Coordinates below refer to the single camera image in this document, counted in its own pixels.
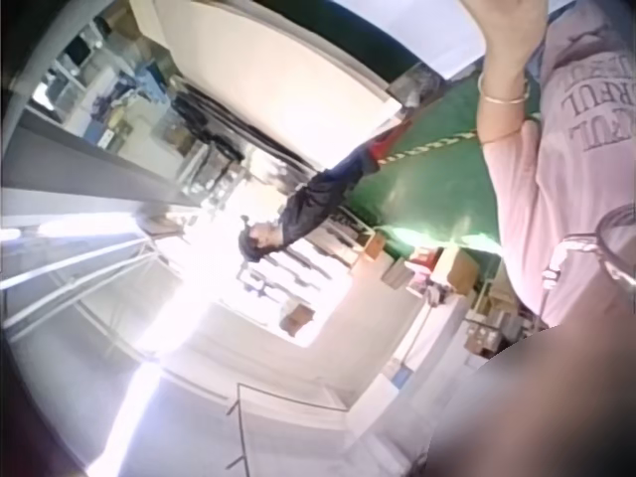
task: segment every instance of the hair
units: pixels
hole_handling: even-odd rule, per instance
[[[245,224],[245,228],[238,236],[238,249],[246,261],[259,263],[264,256],[286,249],[286,245],[258,246],[258,240],[249,236],[250,230],[251,227]]]

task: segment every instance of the red object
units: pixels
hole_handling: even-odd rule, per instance
[[[411,126],[412,120],[408,119],[393,129],[381,134],[378,140],[371,146],[371,155],[374,159],[379,161],[380,159],[386,158],[394,145]]]

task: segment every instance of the dark jacket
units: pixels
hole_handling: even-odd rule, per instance
[[[280,216],[284,246],[320,227],[363,177],[379,170],[369,144],[364,144],[335,168],[314,176],[289,198]]]

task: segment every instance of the railing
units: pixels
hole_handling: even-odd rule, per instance
[[[226,415],[227,416],[232,415],[235,410],[238,412],[238,434],[240,437],[240,451],[242,455],[238,457],[237,459],[233,460],[230,464],[228,464],[228,466],[226,467],[226,470],[231,470],[242,462],[243,468],[245,470],[245,477],[251,477],[251,474],[249,472],[249,459],[247,457],[247,450],[245,447],[245,433],[243,428],[243,415],[242,415],[241,396],[240,396],[241,389],[251,390],[256,393],[269,396],[271,398],[277,398],[277,399],[284,400],[286,402],[293,402],[295,404],[305,405],[307,407],[313,407],[316,409],[331,410],[334,412],[342,412],[342,413],[349,412],[349,410],[346,408],[333,407],[330,405],[323,405],[323,404],[315,404],[313,402],[306,402],[303,400],[294,399],[292,397],[285,397],[285,396],[278,395],[276,393],[271,393],[269,391],[260,390],[259,388],[255,388],[250,385],[245,385],[243,383],[237,383],[237,400],[235,401],[234,404],[232,404],[232,406],[230,407]]]

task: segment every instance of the silver bracelet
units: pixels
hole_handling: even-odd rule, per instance
[[[526,92],[524,93],[524,96],[520,97],[519,99],[498,99],[496,97],[492,97],[486,94],[484,92],[484,74],[483,73],[479,76],[479,79],[477,80],[477,88],[479,89],[479,94],[481,94],[481,97],[483,97],[488,102],[492,102],[494,104],[504,104],[504,105],[523,104],[530,97],[530,84],[528,83],[527,79],[526,79]]]

